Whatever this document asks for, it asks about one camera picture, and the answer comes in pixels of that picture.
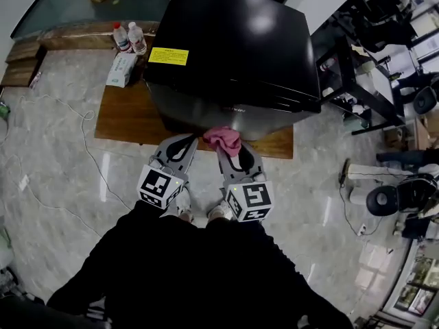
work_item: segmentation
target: black round object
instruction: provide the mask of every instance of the black round object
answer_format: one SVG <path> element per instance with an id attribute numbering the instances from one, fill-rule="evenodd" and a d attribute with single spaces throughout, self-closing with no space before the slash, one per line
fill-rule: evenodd
<path id="1" fill-rule="evenodd" d="M 366 206 L 374 216 L 393 215 L 398 211 L 396 188 L 390 185 L 375 188 L 368 194 Z"/>
<path id="2" fill-rule="evenodd" d="M 413 108 L 417 114 L 425 114 L 433 110 L 437 100 L 433 91 L 421 91 L 413 100 Z"/>

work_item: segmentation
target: green floor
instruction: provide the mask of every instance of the green floor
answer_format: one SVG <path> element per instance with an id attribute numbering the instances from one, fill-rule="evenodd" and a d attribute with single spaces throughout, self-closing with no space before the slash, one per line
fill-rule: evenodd
<path id="1" fill-rule="evenodd" d="M 169 0 L 40 0 L 23 19 L 13 38 L 84 21 L 160 21 Z"/>

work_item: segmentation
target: metal frame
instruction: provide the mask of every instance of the metal frame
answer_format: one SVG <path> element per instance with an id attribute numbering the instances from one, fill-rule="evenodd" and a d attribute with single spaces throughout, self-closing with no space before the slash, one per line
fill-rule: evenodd
<path id="1" fill-rule="evenodd" d="M 327 97 L 323 97 L 320 100 L 320 105 L 330 102 L 331 104 L 343 109 L 346 111 L 346 108 L 343 108 L 339 104 L 335 102 L 335 98 L 348 93 L 349 95 L 361 100 L 364 105 L 367 105 L 372 110 L 380 114 L 385 122 L 374 125 L 370 128 L 364 130 L 357 130 L 352 132 L 352 135 L 358 135 L 366 132 L 372 132 L 374 130 L 380 130 L 386 127 L 390 127 L 392 125 L 398 126 L 405 124 L 404 113 L 403 113 L 403 104 L 401 96 L 398 96 L 394 92 L 392 92 L 394 104 L 390 103 L 382 94 L 377 93 L 376 95 L 369 93 L 367 90 L 363 89 L 360 85 L 357 84 L 357 80 L 355 78 L 355 68 L 353 64 L 353 57 L 351 55 L 351 48 L 348 38 L 343 36 L 338 38 L 335 42 L 335 46 L 327 51 L 318 61 L 317 67 L 320 67 L 328 58 L 332 55 L 337 55 L 340 73 L 342 79 L 342 86 L 335 90 L 334 93 L 330 94 Z M 363 116 L 354 114 L 360 119 L 365 119 Z"/>

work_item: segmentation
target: equipment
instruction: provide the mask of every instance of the equipment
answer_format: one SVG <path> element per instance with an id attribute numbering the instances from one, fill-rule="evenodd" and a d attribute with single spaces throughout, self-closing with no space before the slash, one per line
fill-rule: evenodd
<path id="1" fill-rule="evenodd" d="M 160 143 L 150 163 L 143 166 L 137 184 L 139 198 L 165 210 L 188 182 L 187 171 L 197 149 L 198 138 L 181 134 Z M 219 168 L 224 175 L 224 199 L 238 221 L 261 221 L 274 206 L 273 186 L 267 181 L 260 155 L 242 142 L 239 165 L 217 148 Z"/>
<path id="2" fill-rule="evenodd" d="M 305 15 L 273 0 L 171 0 L 143 78 L 171 132 L 253 141 L 320 112 Z"/>
<path id="3" fill-rule="evenodd" d="M 366 198 L 366 206 L 374 216 L 389 216 L 396 212 L 420 212 L 434 193 L 438 183 L 426 173 L 405 178 L 397 186 L 380 186 Z"/>

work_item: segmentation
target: wooden step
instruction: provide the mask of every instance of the wooden step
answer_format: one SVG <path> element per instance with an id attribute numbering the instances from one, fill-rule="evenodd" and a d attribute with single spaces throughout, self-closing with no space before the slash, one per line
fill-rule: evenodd
<path id="1" fill-rule="evenodd" d="M 42 60 L 46 55 L 46 49 L 39 42 L 23 41 L 16 42 L 6 58 L 6 63 L 24 60 Z"/>
<path id="2" fill-rule="evenodd" d="M 9 64 L 0 86 L 29 86 L 42 61 L 33 59 Z"/>

